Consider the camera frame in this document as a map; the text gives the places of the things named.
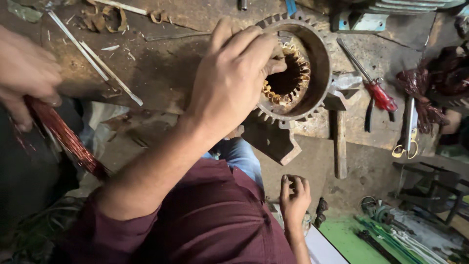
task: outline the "worn wood surface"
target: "worn wood surface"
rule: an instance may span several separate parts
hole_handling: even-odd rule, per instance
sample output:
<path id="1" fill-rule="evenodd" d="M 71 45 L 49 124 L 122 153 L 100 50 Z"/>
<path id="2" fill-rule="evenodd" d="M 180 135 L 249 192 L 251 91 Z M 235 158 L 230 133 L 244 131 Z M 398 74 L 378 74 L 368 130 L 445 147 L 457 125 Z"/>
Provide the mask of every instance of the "worn wood surface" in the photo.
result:
<path id="1" fill-rule="evenodd" d="M 416 16 L 391 15 L 386 20 L 386 30 L 377 35 L 417 51 L 423 51 L 435 15 L 435 12 Z"/>
<path id="2" fill-rule="evenodd" d="M 147 11 L 164 10 L 174 24 L 197 31 L 211 31 L 218 20 L 230 16 L 241 27 L 257 23 L 265 17 L 286 12 L 285 1 L 248 1 L 248 10 L 240 11 L 238 1 L 224 0 L 120 0 L 119 2 Z"/>
<path id="3" fill-rule="evenodd" d="M 227 5 L 227 8 L 233 8 L 231 5 L 235 5 L 235 1 L 226 3 L 220 0 L 220 2 Z M 66 21 L 72 15 L 79 16 L 82 9 L 83 5 L 77 4 L 61 8 L 56 11 L 56 14 L 62 21 Z M 370 96 L 366 90 L 359 91 L 350 99 L 354 105 L 347 111 L 347 141 L 377 148 L 393 149 L 401 137 L 404 110 L 403 93 L 396 90 L 393 78 L 400 70 L 415 67 L 421 57 L 421 52 L 376 35 L 331 33 L 327 16 L 306 8 L 303 8 L 303 11 L 307 13 L 307 18 L 317 21 L 316 28 L 324 34 L 327 46 L 331 51 L 334 71 L 355 70 L 335 41 L 340 36 L 373 78 L 384 78 L 383 87 L 396 99 L 399 105 L 399 110 L 395 113 L 396 122 L 390 122 L 386 112 L 375 109 L 372 120 L 373 131 L 366 133 L 364 131 L 364 117 Z M 0 12 L 4 14 L 0 17 L 0 23 L 10 24 L 10 29 L 13 31 L 19 31 L 33 37 L 36 42 L 57 56 L 58 62 L 63 68 L 64 82 L 59 87 L 61 93 L 88 100 L 138 107 L 125 93 L 112 98 L 103 96 L 111 94 L 110 87 L 104 83 L 98 73 L 47 14 L 44 15 L 40 23 L 30 24 L 8 13 L 6 8 Z M 169 23 L 154 24 L 149 18 L 130 12 L 126 12 L 126 15 L 129 30 L 124 34 L 94 33 L 80 30 L 75 25 L 76 17 L 67 25 L 67 28 L 79 41 L 85 41 L 133 93 L 144 101 L 142 108 L 175 114 L 183 113 L 190 100 L 197 66 L 205 54 L 209 37 L 199 36 L 146 42 L 143 36 L 147 34 L 187 33 L 193 32 L 193 30 Z M 218 19 L 209 18 L 209 20 L 216 22 Z M 104 47 L 114 45 L 121 47 L 114 51 L 101 51 Z M 130 58 L 129 52 L 136 58 L 135 61 Z M 329 113 L 322 108 L 318 111 L 313 118 L 309 118 L 306 122 L 296 122 L 294 132 L 300 135 L 329 139 L 331 136 Z M 434 139 L 429 139 L 428 142 L 427 146 L 420 146 L 422 149 L 429 149 L 428 152 L 432 153 L 434 152 Z"/>

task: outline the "white cable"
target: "white cable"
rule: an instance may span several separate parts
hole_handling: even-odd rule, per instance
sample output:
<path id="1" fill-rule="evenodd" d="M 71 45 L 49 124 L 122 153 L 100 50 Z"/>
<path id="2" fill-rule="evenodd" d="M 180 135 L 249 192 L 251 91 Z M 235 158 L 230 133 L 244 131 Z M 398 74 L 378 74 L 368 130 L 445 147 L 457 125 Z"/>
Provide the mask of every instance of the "white cable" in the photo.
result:
<path id="1" fill-rule="evenodd" d="M 392 229 L 391 235 L 399 242 L 401 242 L 401 245 L 403 247 L 405 247 L 407 250 L 414 251 L 428 263 L 447 264 L 447 262 L 443 258 L 435 254 L 433 251 L 429 250 L 426 246 L 422 245 L 415 239 L 407 236 L 407 234 L 405 234 L 404 232 L 396 232 L 394 229 Z"/>

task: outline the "forearm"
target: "forearm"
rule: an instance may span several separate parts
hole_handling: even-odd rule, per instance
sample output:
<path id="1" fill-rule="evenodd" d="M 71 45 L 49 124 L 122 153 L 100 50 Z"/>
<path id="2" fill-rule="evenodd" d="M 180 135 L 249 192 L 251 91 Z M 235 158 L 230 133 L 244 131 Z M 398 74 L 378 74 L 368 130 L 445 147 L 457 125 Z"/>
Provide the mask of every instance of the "forearm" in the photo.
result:
<path id="1" fill-rule="evenodd" d="M 298 264 L 311 264 L 301 225 L 285 225 L 285 236 Z"/>
<path id="2" fill-rule="evenodd" d="M 158 147 L 138 156 L 105 184 L 98 194 L 100 211 L 117 220 L 151 214 L 218 140 L 203 124 L 182 116 Z"/>

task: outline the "blue metal part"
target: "blue metal part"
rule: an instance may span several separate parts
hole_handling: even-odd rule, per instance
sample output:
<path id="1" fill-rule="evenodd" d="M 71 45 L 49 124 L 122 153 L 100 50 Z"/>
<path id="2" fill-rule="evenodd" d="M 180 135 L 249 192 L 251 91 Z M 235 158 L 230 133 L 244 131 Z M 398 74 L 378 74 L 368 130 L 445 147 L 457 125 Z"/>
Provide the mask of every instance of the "blue metal part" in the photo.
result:
<path id="1" fill-rule="evenodd" d="M 351 11 L 343 11 L 333 18 L 333 32 L 342 33 L 379 33 L 386 29 L 386 14 L 362 13 L 351 16 Z"/>
<path id="2" fill-rule="evenodd" d="M 293 15 L 293 13 L 296 12 L 295 0 L 285 0 L 285 3 L 287 4 L 288 15 Z"/>

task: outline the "metal tool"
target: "metal tool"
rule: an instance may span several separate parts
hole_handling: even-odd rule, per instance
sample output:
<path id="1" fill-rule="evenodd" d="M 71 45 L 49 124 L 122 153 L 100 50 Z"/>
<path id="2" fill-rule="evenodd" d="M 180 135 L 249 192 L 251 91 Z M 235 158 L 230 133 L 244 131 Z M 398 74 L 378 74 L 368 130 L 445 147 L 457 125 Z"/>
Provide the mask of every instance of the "metal tool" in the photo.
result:
<path id="1" fill-rule="evenodd" d="M 383 90 L 383 88 L 381 88 L 378 78 L 376 78 L 375 80 L 371 79 L 368 73 L 366 73 L 363 66 L 358 62 L 358 60 L 353 56 L 353 54 L 347 48 L 347 46 L 342 41 L 342 39 L 337 38 L 337 43 L 345 50 L 345 52 L 350 57 L 350 59 L 355 63 L 355 65 L 357 65 L 357 67 L 360 69 L 363 75 L 365 75 L 365 77 L 368 79 L 368 83 L 365 85 L 365 87 L 367 87 L 370 90 L 370 92 L 372 93 L 372 96 L 375 98 L 376 106 L 388 112 L 395 112 L 397 110 L 397 104 L 394 101 L 394 98 L 389 96 Z"/>
<path id="2" fill-rule="evenodd" d="M 365 114 L 365 131 L 371 133 L 371 120 L 373 118 L 373 109 L 375 108 L 375 99 L 372 97 L 368 103 Z"/>
<path id="3" fill-rule="evenodd" d="M 211 32 L 192 32 L 192 33 L 183 33 L 183 34 L 170 34 L 170 35 L 158 35 L 158 36 L 146 36 L 146 41 L 153 41 L 153 40 L 162 40 L 162 39 L 180 39 L 186 37 L 195 37 L 195 36 L 207 36 L 211 35 Z"/>
<path id="4" fill-rule="evenodd" d="M 241 11 L 248 10 L 248 0 L 239 0 L 239 10 Z"/>
<path id="5" fill-rule="evenodd" d="M 405 138 L 404 144 L 397 145 L 393 150 L 393 157 L 399 158 L 407 152 L 407 158 L 412 159 L 417 155 L 418 152 L 418 144 L 415 141 L 417 137 L 417 120 L 418 120 L 418 113 L 417 109 L 415 108 L 415 98 L 409 97 L 407 101 L 407 109 L 406 109 L 406 131 L 405 131 Z M 416 149 L 415 152 L 410 154 L 410 150 L 412 148 L 412 143 L 415 144 Z"/>

